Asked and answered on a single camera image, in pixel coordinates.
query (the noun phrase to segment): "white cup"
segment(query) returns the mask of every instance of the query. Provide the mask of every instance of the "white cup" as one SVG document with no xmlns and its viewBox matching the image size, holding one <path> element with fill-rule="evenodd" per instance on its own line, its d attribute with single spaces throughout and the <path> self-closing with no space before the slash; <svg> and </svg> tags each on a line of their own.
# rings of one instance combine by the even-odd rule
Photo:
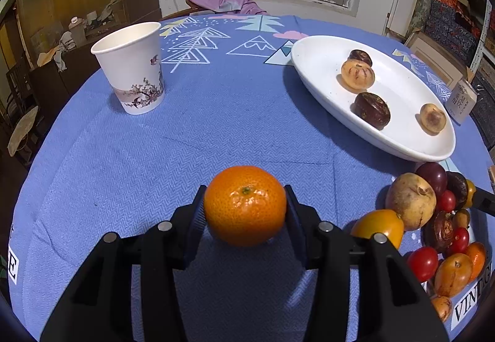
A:
<svg viewBox="0 0 495 342">
<path fill-rule="evenodd" d="M 93 47 L 106 79 L 124 110 L 133 115 L 157 107 L 164 96 L 158 22 L 117 30 Z"/>
</svg>

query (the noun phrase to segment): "white plate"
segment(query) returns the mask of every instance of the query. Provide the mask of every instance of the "white plate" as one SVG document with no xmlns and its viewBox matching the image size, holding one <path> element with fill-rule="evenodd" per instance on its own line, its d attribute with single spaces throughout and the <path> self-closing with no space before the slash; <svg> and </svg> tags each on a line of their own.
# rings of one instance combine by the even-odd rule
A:
<svg viewBox="0 0 495 342">
<path fill-rule="evenodd" d="M 390 122 L 383 130 L 377 130 L 351 112 L 356 93 L 338 81 L 341 66 L 353 49 L 364 50 L 373 62 L 375 83 L 368 92 L 381 97 L 390 109 Z M 291 57 L 314 98 L 338 121 L 375 147 L 415 162 L 438 162 L 454 151 L 454 127 L 443 104 L 421 79 L 386 54 L 350 39 L 310 36 L 294 44 Z M 417 120 L 425 103 L 434 103 L 447 116 L 447 125 L 438 135 L 425 133 Z"/>
</svg>

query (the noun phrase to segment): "floral design on cup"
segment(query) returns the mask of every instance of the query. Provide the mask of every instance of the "floral design on cup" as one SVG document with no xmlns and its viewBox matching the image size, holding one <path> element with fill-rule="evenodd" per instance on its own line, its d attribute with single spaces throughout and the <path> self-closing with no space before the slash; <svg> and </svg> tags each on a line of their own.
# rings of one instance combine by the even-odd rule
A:
<svg viewBox="0 0 495 342">
<path fill-rule="evenodd" d="M 148 106 L 155 102 L 163 94 L 163 74 L 160 65 L 160 78 L 158 86 L 153 85 L 143 78 L 143 84 L 132 85 L 130 90 L 121 90 L 113 88 L 113 91 L 117 95 L 118 99 L 129 107 L 135 107 L 137 109 Z"/>
</svg>

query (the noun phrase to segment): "table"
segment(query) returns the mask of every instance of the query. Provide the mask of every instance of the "table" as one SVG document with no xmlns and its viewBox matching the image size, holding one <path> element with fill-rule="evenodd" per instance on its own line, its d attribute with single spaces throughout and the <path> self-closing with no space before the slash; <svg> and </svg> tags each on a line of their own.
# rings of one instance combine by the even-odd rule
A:
<svg viewBox="0 0 495 342">
<path fill-rule="evenodd" d="M 166 22 L 161 33 L 162 104 L 144 115 L 126 114 L 98 70 L 56 119 L 22 187 L 9 245 L 18 260 L 16 282 L 9 282 L 13 309 L 37 339 L 105 232 L 146 231 L 226 167 L 262 167 L 291 184 L 322 219 L 345 229 L 383 207 L 387 185 L 413 163 L 360 139 L 313 99 L 290 65 L 297 39 L 325 34 L 366 43 L 412 69 L 440 100 L 450 94 L 402 44 L 347 26 L 295 16 L 202 15 Z M 476 126 L 471 118 L 454 126 L 450 164 L 490 190 L 492 163 Z M 495 239 L 487 228 L 495 220 L 477 211 L 472 217 L 477 240 L 491 254 Z M 400 252 L 419 246 L 420 232 L 408 232 Z M 141 341 L 134 269 L 134 335 Z M 303 338 L 316 272 L 301 268 L 286 229 L 252 249 L 230 247 L 206 231 L 196 260 L 175 280 L 190 340 L 235 335 L 239 342 L 288 342 Z M 357 285 L 353 270 L 348 340 L 357 332 Z"/>
</svg>

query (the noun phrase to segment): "blue tablecloth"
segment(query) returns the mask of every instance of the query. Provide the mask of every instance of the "blue tablecloth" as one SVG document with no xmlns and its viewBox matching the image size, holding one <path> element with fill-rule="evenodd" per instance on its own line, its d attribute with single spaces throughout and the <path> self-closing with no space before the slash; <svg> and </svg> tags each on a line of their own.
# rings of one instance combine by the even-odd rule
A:
<svg viewBox="0 0 495 342">
<path fill-rule="evenodd" d="M 300 37 L 366 43 L 412 69 L 440 100 L 450 94 L 402 44 L 348 26 L 294 16 L 203 15 L 166 22 L 161 32 L 163 103 L 144 115 L 126 114 L 97 71 L 58 116 L 22 187 L 9 245 L 19 263 L 11 299 L 37 339 L 105 232 L 145 232 L 226 167 L 262 167 L 340 227 L 383 207 L 384 187 L 413 164 L 360 139 L 313 99 L 290 64 Z M 490 190 L 491 160 L 471 118 L 455 132 L 453 162 Z M 487 227 L 495 228 L 494 219 L 472 216 L 477 239 L 491 253 L 495 240 L 493 231 L 488 240 Z M 419 246 L 420 232 L 408 232 L 400 252 Z M 289 342 L 303 338 L 316 272 L 301 268 L 285 229 L 252 249 L 230 247 L 206 231 L 196 260 L 175 279 L 190 340 Z M 353 270 L 348 340 L 357 331 L 357 285 Z M 139 268 L 132 311 L 141 341 Z"/>
</svg>

